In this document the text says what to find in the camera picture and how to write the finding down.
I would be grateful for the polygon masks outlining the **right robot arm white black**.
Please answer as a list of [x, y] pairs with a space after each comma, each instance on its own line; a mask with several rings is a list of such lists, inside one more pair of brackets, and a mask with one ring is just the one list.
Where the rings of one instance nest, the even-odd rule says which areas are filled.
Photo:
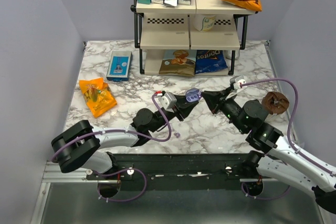
[[258, 100], [243, 106], [228, 91], [203, 91], [202, 98], [213, 114], [221, 111], [254, 148], [252, 159], [243, 162], [242, 173], [274, 178], [315, 198], [324, 210], [335, 213], [335, 167], [291, 142], [265, 121], [268, 112]]

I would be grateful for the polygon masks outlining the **lavender earbud charging case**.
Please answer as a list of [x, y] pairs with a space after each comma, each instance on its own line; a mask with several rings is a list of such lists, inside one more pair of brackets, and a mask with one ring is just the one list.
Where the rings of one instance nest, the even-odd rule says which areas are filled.
[[202, 93], [197, 88], [191, 88], [185, 92], [186, 101], [191, 102], [198, 102], [202, 97]]

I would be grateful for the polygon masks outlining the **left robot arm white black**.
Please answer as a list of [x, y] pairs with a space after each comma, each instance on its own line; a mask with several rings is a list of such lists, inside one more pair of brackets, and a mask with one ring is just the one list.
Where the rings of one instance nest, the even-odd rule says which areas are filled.
[[158, 91], [152, 95], [157, 111], [140, 109], [126, 127], [96, 127], [88, 120], [81, 120], [52, 140], [51, 161], [59, 165], [62, 173], [85, 168], [98, 172], [104, 179], [112, 179], [117, 164], [112, 154], [102, 152], [103, 148], [138, 147], [150, 140], [168, 141], [173, 134], [170, 120], [184, 121], [200, 99], [198, 89], [190, 89], [185, 95]]

